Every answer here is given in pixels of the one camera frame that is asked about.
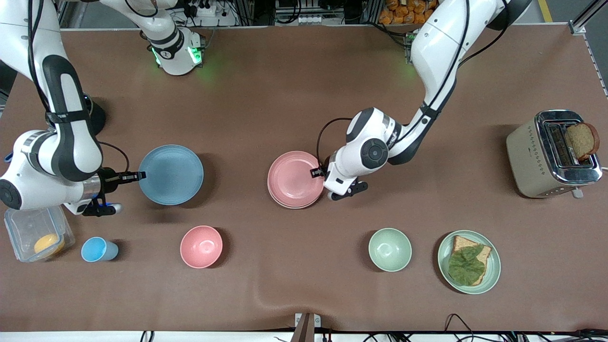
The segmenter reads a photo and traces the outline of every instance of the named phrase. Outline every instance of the green bowl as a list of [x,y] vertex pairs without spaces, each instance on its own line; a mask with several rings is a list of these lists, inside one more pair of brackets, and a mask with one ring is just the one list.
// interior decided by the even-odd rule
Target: green bowl
[[386,272],[401,271],[412,258],[412,244],[405,234],[395,228],[383,228],[371,236],[371,261]]
[[[454,248],[454,237],[460,235],[466,237],[471,241],[482,243],[486,246],[490,246],[492,251],[488,257],[488,266],[486,274],[483,276],[481,284],[477,286],[464,286],[455,282],[450,277],[447,270],[449,269],[450,256],[452,255],[452,249]],[[474,231],[455,231],[446,236],[445,239],[439,245],[439,252],[437,252],[437,262],[439,263],[439,270],[447,282],[454,287],[456,290],[467,293],[469,295],[480,295],[490,291],[500,278],[500,257],[496,251],[496,247],[488,240],[485,236]]]

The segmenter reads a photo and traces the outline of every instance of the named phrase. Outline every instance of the toast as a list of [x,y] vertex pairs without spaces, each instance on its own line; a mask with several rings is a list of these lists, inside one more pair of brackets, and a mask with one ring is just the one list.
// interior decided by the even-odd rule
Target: toast
[[[454,237],[454,247],[452,248],[452,254],[456,251],[461,250],[464,247],[474,247],[477,245],[480,245],[480,243],[471,241],[460,235],[456,235]],[[490,256],[491,251],[492,251],[492,248],[490,246],[484,246],[482,251],[479,253],[479,255],[477,255],[477,260],[479,260],[483,263],[483,265],[486,267],[486,271],[488,270],[488,257]],[[481,284],[482,280],[483,280],[483,276],[486,275],[486,271],[484,271],[483,274],[479,277],[479,279],[476,282],[474,282],[471,286],[477,286],[477,285]]]
[[595,127],[581,122],[569,126],[566,130],[566,141],[574,150],[576,159],[583,161],[599,149],[599,135]]

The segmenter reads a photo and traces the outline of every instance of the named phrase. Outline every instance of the toaster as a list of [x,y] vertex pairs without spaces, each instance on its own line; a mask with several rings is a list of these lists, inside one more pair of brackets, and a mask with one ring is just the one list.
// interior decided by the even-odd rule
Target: toaster
[[583,119],[573,111],[542,111],[509,134],[509,162],[524,196],[547,198],[572,191],[575,198],[582,198],[580,188],[599,181],[598,157],[577,160],[565,138],[566,129],[580,122]]

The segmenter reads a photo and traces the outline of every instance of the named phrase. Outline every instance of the clear food container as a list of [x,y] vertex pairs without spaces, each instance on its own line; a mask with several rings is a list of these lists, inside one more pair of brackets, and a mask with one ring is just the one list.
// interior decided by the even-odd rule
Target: clear food container
[[61,207],[35,210],[8,209],[4,224],[17,260],[46,260],[74,244],[74,235]]

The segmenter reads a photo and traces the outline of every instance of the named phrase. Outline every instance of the brown table surface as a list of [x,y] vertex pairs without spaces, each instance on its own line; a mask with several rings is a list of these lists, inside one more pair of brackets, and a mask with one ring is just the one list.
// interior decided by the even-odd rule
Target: brown table surface
[[[495,34],[487,30],[473,50]],[[122,186],[109,200],[124,212],[68,215],[77,242],[50,262],[15,260],[0,230],[0,330],[276,329],[302,311],[338,330],[441,330],[452,312],[475,330],[607,326],[608,183],[586,187],[582,200],[525,199],[506,155],[506,136],[542,110],[569,108],[608,134],[608,102],[585,41],[566,26],[510,28],[461,68],[410,163],[366,176],[363,194],[322,197],[305,210],[283,209],[268,194],[276,157],[314,153],[325,122],[369,106],[407,123],[424,97],[384,33],[219,30],[204,67],[182,77],[155,68],[137,32],[63,37],[83,88],[109,113],[98,138],[123,148],[132,169],[157,146],[187,146],[202,159],[204,185],[173,207]],[[346,126],[326,130],[323,155],[343,145]],[[18,77],[1,120],[2,155],[33,128],[44,128],[42,108]],[[608,148],[599,157],[608,160]],[[124,160],[106,149],[104,165],[122,169]],[[224,237],[211,269],[179,256],[196,225]],[[380,272],[367,255],[371,234],[387,226],[413,245],[397,273]],[[500,281],[484,295],[458,293],[438,272],[438,244],[458,229],[484,234],[500,254]],[[80,247],[92,236],[118,240],[118,260],[84,262]]]

